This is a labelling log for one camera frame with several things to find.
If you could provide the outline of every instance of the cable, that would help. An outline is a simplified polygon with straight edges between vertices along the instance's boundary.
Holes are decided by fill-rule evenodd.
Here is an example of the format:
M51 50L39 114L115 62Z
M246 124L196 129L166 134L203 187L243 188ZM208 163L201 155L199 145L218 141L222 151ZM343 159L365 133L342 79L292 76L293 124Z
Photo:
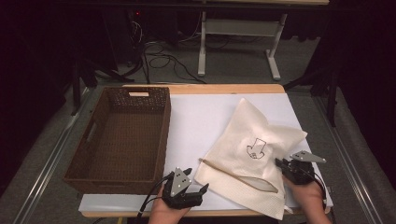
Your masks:
M102 220L106 219L105 217L99 217L98 219L96 219L92 224L96 224L101 222Z
M191 39L194 39L194 38L200 36L200 35L197 35L197 32L198 32L199 24L201 23L201 19L202 19L202 13L199 14L198 22L197 22L197 25L195 26L195 30L192 33L192 35L190 37L186 38L186 39L179 40L178 41L179 43L182 43L182 42L185 42L185 41L189 41Z
M147 53L147 50L148 50L149 48L153 47L153 46L159 46L159 47L161 47L161 48L160 48L159 50L157 50L156 52ZM147 54L147 55L149 55L149 56L153 56L153 57L154 57L154 58L151 59L151 60L149 61L149 63L148 63L148 64L149 64L151 67L153 67L153 68L163 68L163 67L165 67L166 65L170 64L170 62L174 62L174 66L173 66L173 67L174 67L174 71L175 71L175 74L177 75L177 77L179 77L179 78L181 78L181 79L185 79L185 80L193 80L193 81L197 81L197 82L206 84L206 82L204 82L203 80L201 80L201 79L195 77L193 74L191 74L190 71L189 71L189 69L186 67L186 65L184 65L183 63L181 63L175 56L170 55L170 54L165 54L165 53L163 53L163 46L162 46L161 44L158 44L158 43L151 43L150 45L148 45L148 46L145 48L144 54L145 54L145 55ZM156 60L158 60L158 59L166 59L167 61L166 61L166 63L165 63L164 65L162 65L162 66L155 66L155 65L153 65L153 62L156 61ZM178 64L181 65L181 66L184 68L184 70L186 71L187 75L189 75L189 76L192 77L192 78L181 77L181 76L177 73L177 70L176 70Z
M190 39L185 39L182 42L179 42L180 45L185 46L185 47L196 47L201 45L201 40L197 39L197 37L200 37L201 35L197 35L195 37L192 37Z
M156 199L161 199L161 198L162 198L162 197L155 197L155 198L152 198L152 199L150 199L150 200L148 200L148 201L146 202L146 205L149 204L150 202L156 200Z
M210 47L207 44L205 44L205 46L207 48L209 48L209 49L222 49L222 48L226 47L229 43L230 43L230 39L229 38L225 38L225 43L223 45L219 46L219 47Z
M132 23L133 23L134 26L136 27L136 28L134 29L134 36L136 35L137 28L139 28L140 36L139 36L139 41L137 41L137 44L140 44L140 42L142 41L142 37L143 37L143 29L142 29L142 27L140 26L139 23L137 23L137 22L135 22L135 21L132 21Z
M321 189L321 191L322 191L322 205L323 205L323 210L325 210L326 209L326 204L327 204L327 197L326 197L326 188L325 188L325 186L324 186L324 184L323 184L323 181L320 179L320 181L321 181L321 183L314 177L314 176L312 176L311 174L309 174L307 171L305 171L304 169L302 169L301 167L298 167L297 166L297 168L300 170L300 171L302 171L303 173L305 173L306 175L308 175L309 177L311 177L311 179L313 180L313 181L315 181L318 185L319 185L319 187L320 187L320 189Z
M147 84L150 84L150 81L149 81L149 65L148 65L148 58L147 58L147 56L146 56L146 51L145 51L145 50L143 51L143 59L145 60L145 65L146 65L146 68L147 68L147 70L146 70L146 69L145 69L145 66L142 66L142 68L143 68L143 73L145 74L146 83L147 83Z
M154 192L154 190L155 190L156 188L158 188L158 187L163 183L163 181L169 179L169 178L172 176L172 174L173 174L173 173L171 173L171 174L169 174L169 175L166 175L166 176L163 177L158 183L156 183L156 184L154 185L154 187L152 187L152 189L151 189L150 192L148 193L148 196L146 197L145 201L143 201L143 204L142 204L142 206L140 207L139 212L137 213L136 220L134 221L135 224L138 224L138 223L140 222L140 219L142 218L143 212L144 212L145 209L146 209L146 205L147 205L150 201L152 201L152 200L149 200L149 197L151 196L151 194Z
M134 68L133 69L131 69L130 71L128 71L128 72L126 72L126 73L124 73L124 74L121 74L120 76L121 77L128 77L128 76L130 76L130 75L132 75L132 74L134 74L135 72L137 72L140 68L142 67L142 61L141 60L139 60L138 62L137 62L137 64L134 66ZM103 80L115 80L116 78L114 78L114 77L108 77L108 76L102 76L102 75L100 75L100 74L98 74L98 73L95 73L95 76L96 77L99 77L99 78L101 78L101 79L103 79Z
M315 174L315 176L318 177L318 179L320 180L322 186L324 186L324 182L323 182L323 180L320 178L320 176L317 175L317 174ZM333 223L333 224L336 224L337 222L336 222L336 220L335 220L335 214L334 214L334 211L332 210L332 207L330 208L330 215L332 216L332 223Z

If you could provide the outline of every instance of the wicker basket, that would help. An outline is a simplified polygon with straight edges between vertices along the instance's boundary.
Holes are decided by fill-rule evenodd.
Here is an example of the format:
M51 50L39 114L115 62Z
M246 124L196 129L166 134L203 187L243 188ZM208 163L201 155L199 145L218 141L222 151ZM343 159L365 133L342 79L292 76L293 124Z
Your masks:
M168 88L104 88L64 181L81 193L148 194L163 177L170 113Z

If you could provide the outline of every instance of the metal stand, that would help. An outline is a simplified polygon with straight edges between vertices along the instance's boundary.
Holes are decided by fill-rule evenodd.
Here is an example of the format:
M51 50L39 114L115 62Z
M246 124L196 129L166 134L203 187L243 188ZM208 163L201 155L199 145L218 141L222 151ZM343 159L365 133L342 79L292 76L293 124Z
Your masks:
M267 49L265 54L270 65L273 79L280 80L280 74L277 69L274 56L287 17L287 14L282 14L280 21L213 20L207 19L206 12L203 11L201 22L201 47L198 60L198 76L205 76L206 34L272 36L274 38L273 46L271 49Z

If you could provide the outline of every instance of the cloth napkin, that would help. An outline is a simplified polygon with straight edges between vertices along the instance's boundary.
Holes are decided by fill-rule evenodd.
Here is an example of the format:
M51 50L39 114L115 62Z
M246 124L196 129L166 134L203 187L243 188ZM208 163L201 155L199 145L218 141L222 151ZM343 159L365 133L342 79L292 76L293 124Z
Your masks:
M281 220L285 190L275 158L282 160L305 137L302 130L268 123L243 98L224 133L200 159L194 179L246 208Z

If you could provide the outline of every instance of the hand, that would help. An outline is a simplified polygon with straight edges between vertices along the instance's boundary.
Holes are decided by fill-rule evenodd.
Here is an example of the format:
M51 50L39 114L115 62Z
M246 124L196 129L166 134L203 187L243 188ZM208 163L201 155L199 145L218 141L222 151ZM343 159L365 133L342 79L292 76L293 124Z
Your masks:
M323 211L322 191L316 182L311 182L306 185L295 185L285 176L282 177L283 181L293 192L293 197L296 202L303 208L307 223L331 223Z
M163 186L157 197L163 196ZM174 209L168 207L163 199L156 199L151 207L148 224L177 224L184 215L190 211L190 208Z

